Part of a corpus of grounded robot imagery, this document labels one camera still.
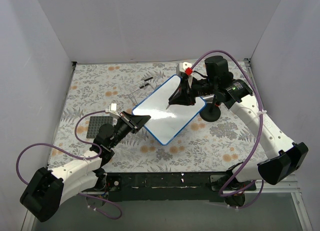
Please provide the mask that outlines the blue framed whiteboard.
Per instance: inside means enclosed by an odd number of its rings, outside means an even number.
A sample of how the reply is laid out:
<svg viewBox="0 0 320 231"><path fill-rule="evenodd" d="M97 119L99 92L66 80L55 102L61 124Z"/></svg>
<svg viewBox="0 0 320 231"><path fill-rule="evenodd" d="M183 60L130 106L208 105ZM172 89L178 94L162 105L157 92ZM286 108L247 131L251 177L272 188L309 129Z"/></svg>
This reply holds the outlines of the blue framed whiteboard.
<svg viewBox="0 0 320 231"><path fill-rule="evenodd" d="M132 109L133 115L151 116L144 128L163 146L168 145L206 106L206 101L197 97L195 105L170 105L166 109L169 97L179 84L180 77L171 76Z"/></svg>

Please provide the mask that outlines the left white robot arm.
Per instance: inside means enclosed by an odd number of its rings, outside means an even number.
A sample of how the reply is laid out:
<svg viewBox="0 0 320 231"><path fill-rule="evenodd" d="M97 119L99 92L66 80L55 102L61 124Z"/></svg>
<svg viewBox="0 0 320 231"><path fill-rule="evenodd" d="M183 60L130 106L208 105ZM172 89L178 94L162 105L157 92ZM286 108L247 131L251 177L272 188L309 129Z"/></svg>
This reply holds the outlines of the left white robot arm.
<svg viewBox="0 0 320 231"><path fill-rule="evenodd" d="M42 167L26 183L19 202L40 222L50 219L73 196L87 189L103 190L107 185L103 166L114 156L113 148L129 133L137 133L151 118L125 111L108 114L117 120L116 124L102 124L90 149L82 156L74 156L72 161L53 169Z"/></svg>

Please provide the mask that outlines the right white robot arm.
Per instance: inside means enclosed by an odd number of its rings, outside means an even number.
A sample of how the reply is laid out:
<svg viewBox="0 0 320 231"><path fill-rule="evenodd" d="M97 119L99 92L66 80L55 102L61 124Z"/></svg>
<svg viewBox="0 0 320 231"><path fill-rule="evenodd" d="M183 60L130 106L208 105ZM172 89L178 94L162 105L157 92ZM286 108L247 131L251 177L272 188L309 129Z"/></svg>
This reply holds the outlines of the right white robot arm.
<svg viewBox="0 0 320 231"><path fill-rule="evenodd" d="M242 79L235 79L229 71L228 61L220 55L204 61L206 74L201 79L188 62L176 68L180 83L169 97L169 105L193 106L196 98L213 95L212 105L205 107L200 115L207 122L220 117L219 104L224 104L255 136L267 157L265 161L242 162L230 168L226 177L227 186L237 190L246 181L264 180L276 185L295 172L302 164L309 149L305 143L294 142L284 134L262 108L262 102L252 88Z"/></svg>

